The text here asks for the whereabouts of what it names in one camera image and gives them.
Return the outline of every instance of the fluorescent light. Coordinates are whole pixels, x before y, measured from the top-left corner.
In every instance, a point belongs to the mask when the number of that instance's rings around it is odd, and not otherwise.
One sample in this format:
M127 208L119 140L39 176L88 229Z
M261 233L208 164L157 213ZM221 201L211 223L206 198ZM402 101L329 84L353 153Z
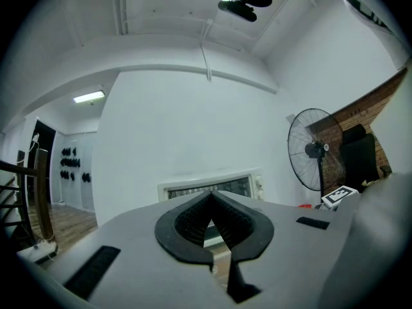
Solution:
M94 93L85 94L85 95L82 95L82 96L79 96L79 97L75 97L74 101L76 103L81 103L81 102L85 102L87 100L95 100L96 98L102 98L102 97L104 97L104 93L101 90L99 90L99 91L96 91Z

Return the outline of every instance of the fan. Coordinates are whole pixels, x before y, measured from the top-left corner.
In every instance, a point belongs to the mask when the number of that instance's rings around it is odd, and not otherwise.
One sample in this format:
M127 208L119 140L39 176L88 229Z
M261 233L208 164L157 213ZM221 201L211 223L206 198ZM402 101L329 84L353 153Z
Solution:
M299 181L308 189L320 191L345 177L339 153L342 128L329 113L307 109L298 114L288 136L289 159Z

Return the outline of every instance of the wooden railing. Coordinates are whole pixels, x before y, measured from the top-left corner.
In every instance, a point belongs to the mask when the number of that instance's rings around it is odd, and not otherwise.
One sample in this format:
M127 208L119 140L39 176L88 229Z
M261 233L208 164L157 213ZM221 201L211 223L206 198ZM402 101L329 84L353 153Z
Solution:
M34 245L35 239L33 235L32 226L30 225L28 207L26 201L26 177L34 177L34 202L37 213L37 219L41 229L43 239L48 241L54 240L54 233L50 215L48 211L47 197L46 197L46 168L47 168L48 152L43 149L38 149L35 159L35 169L25 168L19 165L12 165L0 160L0 170L15 173L17 175L18 187L12 187L14 178L7 182L6 185L0 185L0 192L11 191L11 193L0 203L0 209L7 209L5 215L1 218L0 224L2 227L10 227L14 225L21 225L27 232L27 237L17 239L18 242L28 241ZM24 152L19 151L18 161L24 159ZM16 193L17 201L13 204L7 204L11 196ZM18 208L21 221L6 222L7 216L13 209Z

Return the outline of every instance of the white ceiling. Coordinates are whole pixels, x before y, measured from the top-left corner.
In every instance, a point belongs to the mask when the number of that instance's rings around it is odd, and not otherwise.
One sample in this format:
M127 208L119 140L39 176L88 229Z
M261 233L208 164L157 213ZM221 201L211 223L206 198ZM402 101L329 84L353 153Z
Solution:
M273 48L271 33L278 37L285 34L282 24L276 22L280 9L294 9L293 0L273 0L268 8L255 8L258 20L249 23L220 11L219 1L43 0L23 24L4 60L0 106L7 105L15 88L30 88L62 54L104 35L167 33L199 37L206 20L212 19L207 40L265 57ZM262 40L264 53L259 53L262 49L254 48Z

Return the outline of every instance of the black chair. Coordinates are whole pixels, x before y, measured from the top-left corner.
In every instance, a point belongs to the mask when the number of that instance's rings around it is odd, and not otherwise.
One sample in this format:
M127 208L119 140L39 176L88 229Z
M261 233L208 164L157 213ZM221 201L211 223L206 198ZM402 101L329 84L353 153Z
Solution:
M343 132L339 151L346 169L345 185L362 192L364 190L363 181L369 183L379 179L375 137L373 134L366 134L361 124ZM389 166L382 166L380 169L385 176L390 173Z

